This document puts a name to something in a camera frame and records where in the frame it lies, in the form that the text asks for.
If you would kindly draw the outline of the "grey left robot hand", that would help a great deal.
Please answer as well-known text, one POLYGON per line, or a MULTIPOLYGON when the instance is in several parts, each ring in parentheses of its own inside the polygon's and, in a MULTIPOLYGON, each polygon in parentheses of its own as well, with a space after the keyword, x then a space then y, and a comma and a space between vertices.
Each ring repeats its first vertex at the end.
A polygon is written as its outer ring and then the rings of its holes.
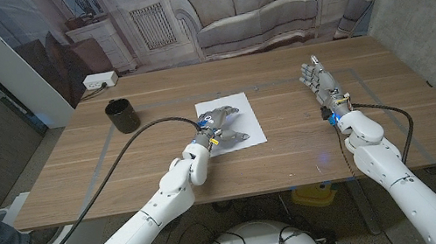
POLYGON ((198 118, 197 125, 199 131, 194 136, 193 143, 200 144, 203 147, 209 147, 210 144, 216 140, 219 142, 238 142, 246 141, 249 139, 248 134, 242 132, 236 132, 232 129, 223 129, 223 125, 226 122, 226 118, 229 115, 238 113, 239 108, 227 106, 221 106, 207 113, 202 113, 198 118))

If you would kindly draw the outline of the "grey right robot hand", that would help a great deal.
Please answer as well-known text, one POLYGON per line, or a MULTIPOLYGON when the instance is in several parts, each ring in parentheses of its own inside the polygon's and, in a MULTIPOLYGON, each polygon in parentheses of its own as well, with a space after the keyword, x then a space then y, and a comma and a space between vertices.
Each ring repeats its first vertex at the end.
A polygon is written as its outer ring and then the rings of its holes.
POLYGON ((321 116, 330 122, 338 122, 352 108, 349 94, 344 93, 340 83, 335 80, 320 63, 315 55, 311 56, 311 64, 303 64, 300 68, 300 82, 305 84, 316 95, 321 105, 321 116))

